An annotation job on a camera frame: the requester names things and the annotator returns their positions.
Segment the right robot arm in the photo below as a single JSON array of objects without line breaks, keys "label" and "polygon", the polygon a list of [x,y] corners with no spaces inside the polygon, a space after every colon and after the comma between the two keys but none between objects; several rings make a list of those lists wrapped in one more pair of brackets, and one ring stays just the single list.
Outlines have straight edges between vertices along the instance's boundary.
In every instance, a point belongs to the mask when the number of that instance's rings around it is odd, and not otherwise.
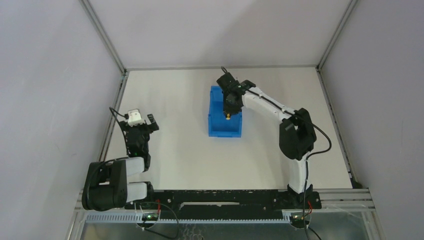
[{"label": "right robot arm", "polygon": [[287,107],[265,94],[250,80],[239,82],[229,72],[225,72],[216,82],[223,94],[222,111],[226,120],[243,109],[251,109],[276,120],[278,146],[289,160],[289,203],[295,208],[302,208],[308,203],[313,190],[308,180],[307,158],[317,140],[309,112],[305,108],[295,110]]}]

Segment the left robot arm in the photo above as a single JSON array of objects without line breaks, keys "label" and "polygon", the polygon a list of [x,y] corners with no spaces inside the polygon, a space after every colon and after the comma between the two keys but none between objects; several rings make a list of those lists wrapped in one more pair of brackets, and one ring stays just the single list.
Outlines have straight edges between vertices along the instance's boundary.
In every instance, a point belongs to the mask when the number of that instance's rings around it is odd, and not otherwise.
[{"label": "left robot arm", "polygon": [[152,114],[147,118],[150,123],[146,123],[138,111],[131,110],[127,119],[118,123],[124,136],[126,156],[90,163],[81,197],[85,210],[103,212],[123,208],[133,201],[145,209],[155,205],[157,196],[149,181],[131,182],[128,179],[147,172],[151,165],[150,135],[159,130],[159,126]]}]

